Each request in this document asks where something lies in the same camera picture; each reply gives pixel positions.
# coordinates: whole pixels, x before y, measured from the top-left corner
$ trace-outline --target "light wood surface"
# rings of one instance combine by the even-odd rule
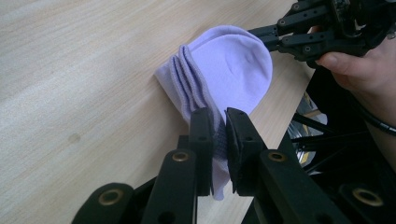
[[[153,76],[203,31],[270,25],[294,1],[0,1],[0,223],[70,223],[104,184],[138,187],[188,126]],[[276,148],[309,80],[272,53],[250,115]],[[240,223],[250,198],[200,198],[198,223]]]

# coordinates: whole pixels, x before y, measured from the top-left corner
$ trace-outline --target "folded fabric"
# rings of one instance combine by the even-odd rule
[[[251,113],[267,92],[272,78],[271,56],[249,32],[230,25],[204,32],[170,57],[155,76],[183,119],[208,107],[214,127],[214,198],[223,199],[230,180],[227,167],[225,114],[227,107]]]

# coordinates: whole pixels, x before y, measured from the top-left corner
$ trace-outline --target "finger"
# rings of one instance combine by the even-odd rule
[[[372,61],[339,52],[324,54],[318,63],[334,73],[350,77],[368,77],[375,70]]]

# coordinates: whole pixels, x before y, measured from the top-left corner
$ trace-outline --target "wooden table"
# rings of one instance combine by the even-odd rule
[[[138,187],[188,126],[153,73],[181,44],[273,24],[292,0],[0,2],[0,223],[69,223],[110,182]],[[250,115],[276,148],[309,80],[272,53]],[[200,198],[198,223],[240,223],[251,198]]]

